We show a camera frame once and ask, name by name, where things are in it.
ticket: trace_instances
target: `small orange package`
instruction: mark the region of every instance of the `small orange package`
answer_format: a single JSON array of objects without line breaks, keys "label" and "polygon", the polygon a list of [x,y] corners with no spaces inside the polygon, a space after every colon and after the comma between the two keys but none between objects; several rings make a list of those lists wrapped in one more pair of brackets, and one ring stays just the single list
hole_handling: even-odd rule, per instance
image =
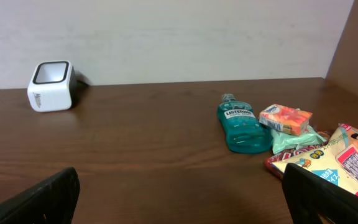
[{"label": "small orange package", "polygon": [[274,130],[299,136],[306,129],[312,113],[273,104],[259,114],[259,122]]}]

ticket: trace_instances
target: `teal bottle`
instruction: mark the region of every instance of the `teal bottle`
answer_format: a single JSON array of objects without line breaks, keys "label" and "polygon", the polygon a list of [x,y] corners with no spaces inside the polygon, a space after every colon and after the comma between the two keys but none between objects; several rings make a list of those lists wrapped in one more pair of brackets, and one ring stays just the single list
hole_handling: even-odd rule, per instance
[{"label": "teal bottle", "polygon": [[226,133],[226,142],[233,152],[255,154],[272,147],[273,137],[253,114],[248,103],[237,101],[233,94],[222,96],[218,118]]}]

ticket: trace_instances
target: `brown table surface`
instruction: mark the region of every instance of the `brown table surface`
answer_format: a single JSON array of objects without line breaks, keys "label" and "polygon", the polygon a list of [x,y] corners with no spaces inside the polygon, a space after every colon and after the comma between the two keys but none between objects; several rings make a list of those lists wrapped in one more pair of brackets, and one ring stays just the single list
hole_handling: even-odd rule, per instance
[{"label": "brown table surface", "polygon": [[73,223],[291,223],[271,155],[235,154],[216,116],[223,93],[358,128],[358,97],[322,78],[91,86],[72,110],[37,113],[0,90],[0,203],[73,166]]}]

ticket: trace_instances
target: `bottle neck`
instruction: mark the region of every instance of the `bottle neck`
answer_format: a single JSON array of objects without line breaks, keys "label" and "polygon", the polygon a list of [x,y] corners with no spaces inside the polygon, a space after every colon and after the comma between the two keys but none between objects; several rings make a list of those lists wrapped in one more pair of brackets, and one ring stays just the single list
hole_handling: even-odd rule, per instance
[{"label": "bottle neck", "polygon": [[235,100],[236,100],[235,97],[231,93],[225,93],[222,95],[222,103],[235,101]]}]

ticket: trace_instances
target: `light green packet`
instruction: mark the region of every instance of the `light green packet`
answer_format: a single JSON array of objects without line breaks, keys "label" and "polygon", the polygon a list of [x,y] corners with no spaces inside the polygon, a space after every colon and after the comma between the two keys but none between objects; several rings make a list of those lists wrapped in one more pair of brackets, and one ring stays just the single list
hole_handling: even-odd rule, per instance
[{"label": "light green packet", "polygon": [[273,136],[273,153],[277,154],[284,149],[299,149],[305,146],[314,146],[325,142],[325,138],[317,134],[313,128],[308,125],[300,136],[285,134],[274,129],[270,130]]}]

